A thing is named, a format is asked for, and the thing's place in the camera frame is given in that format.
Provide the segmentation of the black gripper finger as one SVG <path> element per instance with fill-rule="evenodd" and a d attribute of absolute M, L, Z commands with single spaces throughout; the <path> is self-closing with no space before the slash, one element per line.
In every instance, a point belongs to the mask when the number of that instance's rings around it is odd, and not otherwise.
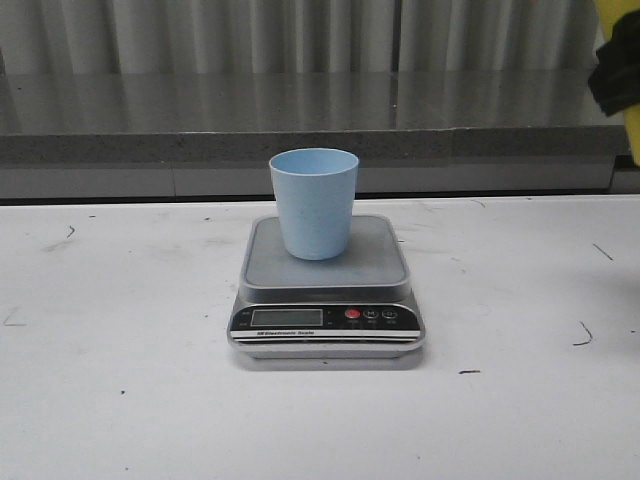
<path fill-rule="evenodd" d="M 639 14 L 626 13 L 596 51 L 598 65 L 588 79 L 594 100 L 609 117 L 639 103 Z"/>

